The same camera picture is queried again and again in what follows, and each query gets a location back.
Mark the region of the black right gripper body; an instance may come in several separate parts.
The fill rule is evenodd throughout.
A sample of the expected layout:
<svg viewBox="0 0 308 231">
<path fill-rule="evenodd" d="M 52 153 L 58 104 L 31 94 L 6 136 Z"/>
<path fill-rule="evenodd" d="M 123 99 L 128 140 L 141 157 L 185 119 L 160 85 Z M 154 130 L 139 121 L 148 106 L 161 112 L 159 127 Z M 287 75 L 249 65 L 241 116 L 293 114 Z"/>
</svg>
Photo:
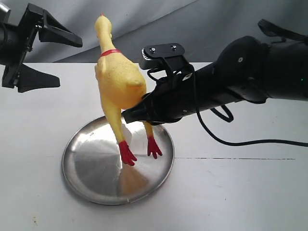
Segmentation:
<svg viewBox="0 0 308 231">
<path fill-rule="evenodd" d="M 188 69 L 186 74 L 177 74 L 180 81 L 172 88 L 167 78 L 161 78 L 155 89 L 146 94 L 141 102 L 142 119 L 151 125 L 176 123 L 183 117 L 196 113 L 195 70 Z"/>
</svg>

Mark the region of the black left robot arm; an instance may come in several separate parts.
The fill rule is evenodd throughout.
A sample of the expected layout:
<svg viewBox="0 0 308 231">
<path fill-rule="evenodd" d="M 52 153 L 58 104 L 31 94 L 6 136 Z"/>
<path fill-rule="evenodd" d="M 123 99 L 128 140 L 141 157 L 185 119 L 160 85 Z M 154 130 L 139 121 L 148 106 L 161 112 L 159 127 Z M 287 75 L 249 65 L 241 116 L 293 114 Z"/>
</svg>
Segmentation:
<svg viewBox="0 0 308 231">
<path fill-rule="evenodd" d="M 82 38 L 65 28 L 47 10 L 29 3 L 17 25 L 8 23 L 11 9 L 0 5 L 0 64 L 5 67 L 1 85 L 17 88 L 19 93 L 30 90 L 58 88 L 57 76 L 35 70 L 24 64 L 33 50 L 35 38 L 40 42 L 59 43 L 81 48 Z"/>
</svg>

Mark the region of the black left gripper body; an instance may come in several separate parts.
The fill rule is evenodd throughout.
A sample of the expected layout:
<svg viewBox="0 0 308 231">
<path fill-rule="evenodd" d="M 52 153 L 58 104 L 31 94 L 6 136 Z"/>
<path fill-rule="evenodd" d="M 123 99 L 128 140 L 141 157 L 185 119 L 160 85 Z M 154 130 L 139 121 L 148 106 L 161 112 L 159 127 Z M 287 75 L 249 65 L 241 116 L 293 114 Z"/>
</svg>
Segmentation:
<svg viewBox="0 0 308 231">
<path fill-rule="evenodd" d="M 17 85 L 20 67 L 40 30 L 43 9 L 29 3 L 18 25 L 1 23 L 1 64 L 5 66 L 2 86 Z"/>
</svg>

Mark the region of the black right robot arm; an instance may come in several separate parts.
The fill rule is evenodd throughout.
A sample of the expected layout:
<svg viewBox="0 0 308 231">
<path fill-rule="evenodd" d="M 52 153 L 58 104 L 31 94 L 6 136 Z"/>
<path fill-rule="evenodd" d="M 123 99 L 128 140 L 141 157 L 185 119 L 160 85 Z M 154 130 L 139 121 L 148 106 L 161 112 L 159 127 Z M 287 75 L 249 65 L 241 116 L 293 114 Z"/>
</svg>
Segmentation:
<svg viewBox="0 0 308 231">
<path fill-rule="evenodd" d="M 183 117 L 247 101 L 262 104 L 268 98 L 308 99 L 308 37 L 267 20 L 258 22 L 271 43 L 252 36 L 231 42 L 218 58 L 198 69 L 187 61 L 178 43 L 142 49 L 140 68 L 148 74 L 165 71 L 153 91 L 136 106 L 123 111 L 127 123 L 175 123 Z"/>
</svg>

